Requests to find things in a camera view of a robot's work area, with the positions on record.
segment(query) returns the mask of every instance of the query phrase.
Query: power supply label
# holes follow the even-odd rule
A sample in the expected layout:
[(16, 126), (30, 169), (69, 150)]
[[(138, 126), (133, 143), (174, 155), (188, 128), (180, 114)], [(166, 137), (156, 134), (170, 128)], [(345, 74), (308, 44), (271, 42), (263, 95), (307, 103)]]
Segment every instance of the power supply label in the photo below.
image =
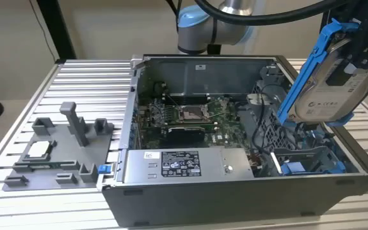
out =
[(174, 151), (161, 153), (162, 177), (200, 176), (201, 163), (197, 151)]

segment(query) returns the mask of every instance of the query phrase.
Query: black pole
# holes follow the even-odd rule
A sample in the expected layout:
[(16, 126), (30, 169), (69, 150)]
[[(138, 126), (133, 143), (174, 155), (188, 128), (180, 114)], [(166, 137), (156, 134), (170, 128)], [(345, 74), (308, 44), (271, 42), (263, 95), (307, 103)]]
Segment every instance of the black pole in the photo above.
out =
[(37, 4), (48, 26), (49, 35), (56, 46), (58, 58), (77, 59), (61, 15), (58, 1), (37, 0)]

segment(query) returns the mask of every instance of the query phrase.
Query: cable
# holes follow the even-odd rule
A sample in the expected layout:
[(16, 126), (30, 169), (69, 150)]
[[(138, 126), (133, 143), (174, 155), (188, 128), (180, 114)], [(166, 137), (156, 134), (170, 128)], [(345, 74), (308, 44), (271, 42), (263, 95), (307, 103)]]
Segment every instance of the cable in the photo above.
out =
[(173, 15), (176, 16), (176, 6), (174, 6), (174, 4), (173, 4), (173, 1), (172, 1), (172, 0), (165, 0), (165, 2), (168, 3), (169, 8), (170, 8), (170, 10), (172, 10), (172, 13), (173, 13)]
[(289, 23), (300, 19), (312, 17), (316, 14), (320, 14), (341, 6), (349, 1), (351, 0), (323, 0), (307, 7), (303, 7), (300, 9), (296, 9), (288, 12), (257, 15), (257, 16), (243, 16), (243, 15), (235, 15), (220, 11), (208, 3), (207, 0), (195, 0), (196, 4), (208, 15), (211, 15), (215, 19), (225, 23), (236, 24), (236, 25), (273, 25), (273, 24)]
[(46, 37), (46, 35), (45, 35), (45, 31), (44, 31), (44, 28), (42, 28), (42, 26), (41, 26), (41, 23), (40, 23), (37, 14), (36, 14), (34, 7), (33, 7), (33, 5), (32, 5), (32, 0), (29, 0), (29, 4), (30, 4), (32, 12), (33, 12), (33, 14), (34, 14), (34, 17), (36, 17), (36, 20), (37, 20), (37, 23), (38, 23), (38, 26), (40, 26), (40, 29), (41, 29), (41, 32), (42, 32), (44, 41), (45, 41), (45, 44), (46, 44), (46, 46), (48, 46), (48, 50), (49, 50), (50, 56), (53, 57), (53, 62), (54, 62), (54, 61), (56, 61), (56, 57), (54, 57), (54, 55), (53, 55), (53, 51), (50, 50), (50, 47), (49, 47), (49, 44), (48, 44), (48, 37)]
[(178, 20), (178, 11), (181, 10), (181, 4), (182, 4), (182, 0), (177, 0), (177, 5), (176, 5), (176, 32), (177, 32), (177, 20)]
[(260, 147), (256, 142), (255, 142), (255, 138), (256, 138), (256, 134), (257, 134), (257, 130), (261, 126), (261, 122), (263, 122), (263, 116), (264, 116), (264, 109), (265, 109), (265, 104), (264, 104), (264, 100), (263, 100), (263, 90), (268, 87), (268, 86), (277, 86), (281, 87), (280, 85), (276, 84), (267, 84), (264, 87), (261, 87), (259, 93), (257, 93), (257, 98), (260, 98), (260, 114), (259, 114), (259, 120), (257, 120), (257, 125), (256, 125), (256, 129), (253, 130), (252, 133), (252, 144), (255, 146), (255, 148), (257, 149), (257, 151), (265, 153), (269, 155), (269, 152), (264, 150), (263, 147)]

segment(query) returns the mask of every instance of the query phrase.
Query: motherboard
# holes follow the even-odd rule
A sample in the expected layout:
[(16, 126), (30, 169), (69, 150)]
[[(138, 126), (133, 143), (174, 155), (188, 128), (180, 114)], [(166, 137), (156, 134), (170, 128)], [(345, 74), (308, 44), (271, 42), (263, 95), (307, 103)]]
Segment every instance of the motherboard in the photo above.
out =
[(142, 149), (225, 148), (251, 149), (251, 140), (228, 96), (196, 98), (165, 95), (140, 106)]

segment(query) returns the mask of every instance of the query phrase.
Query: sticker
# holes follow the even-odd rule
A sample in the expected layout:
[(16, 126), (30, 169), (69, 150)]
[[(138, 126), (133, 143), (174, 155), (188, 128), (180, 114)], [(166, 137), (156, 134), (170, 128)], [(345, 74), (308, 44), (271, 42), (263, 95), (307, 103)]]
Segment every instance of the sticker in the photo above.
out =
[(160, 152), (144, 152), (144, 159), (158, 159)]
[(196, 65), (195, 66), (195, 70), (205, 70), (207, 69), (207, 65)]
[(162, 177), (200, 176), (201, 164), (197, 151), (161, 152)]

